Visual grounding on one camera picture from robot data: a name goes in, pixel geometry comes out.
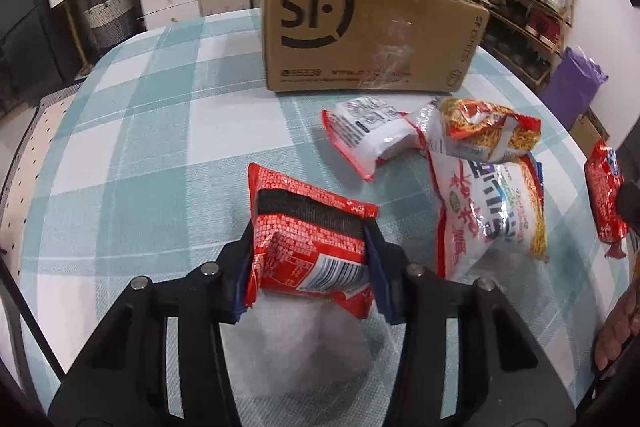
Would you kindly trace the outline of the person's right hand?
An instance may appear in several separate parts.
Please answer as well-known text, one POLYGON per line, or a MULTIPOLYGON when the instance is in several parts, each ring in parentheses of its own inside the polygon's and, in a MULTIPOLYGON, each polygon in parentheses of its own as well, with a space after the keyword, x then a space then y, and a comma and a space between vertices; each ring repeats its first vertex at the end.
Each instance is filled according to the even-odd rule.
POLYGON ((593 358, 603 371, 620 357, 623 344, 639 334, 639 281, 634 280, 608 314, 594 344, 593 358))

